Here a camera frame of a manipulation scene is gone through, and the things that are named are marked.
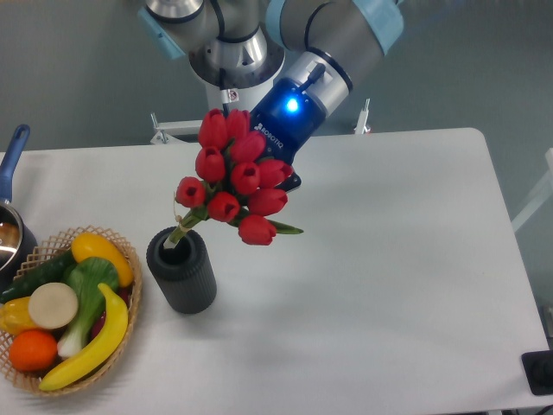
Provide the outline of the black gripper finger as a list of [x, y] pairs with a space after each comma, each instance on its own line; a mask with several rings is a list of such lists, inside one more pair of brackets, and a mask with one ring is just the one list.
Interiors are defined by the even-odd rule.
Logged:
[[295, 172], [292, 166], [282, 166], [277, 173], [281, 179], [281, 181], [276, 185], [277, 189], [281, 189], [288, 193], [302, 185], [301, 177]]

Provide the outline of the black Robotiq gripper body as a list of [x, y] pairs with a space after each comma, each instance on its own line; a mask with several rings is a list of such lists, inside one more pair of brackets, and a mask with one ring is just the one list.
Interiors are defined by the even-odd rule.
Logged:
[[291, 165], [326, 117], [317, 101], [292, 80], [282, 78], [251, 111], [251, 127], [265, 137], [275, 159]]

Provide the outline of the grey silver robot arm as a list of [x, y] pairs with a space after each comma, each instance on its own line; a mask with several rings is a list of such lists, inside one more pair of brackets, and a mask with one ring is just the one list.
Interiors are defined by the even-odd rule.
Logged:
[[404, 29], [396, 1], [148, 1], [138, 16], [188, 59], [210, 106], [249, 111], [264, 154], [285, 163]]

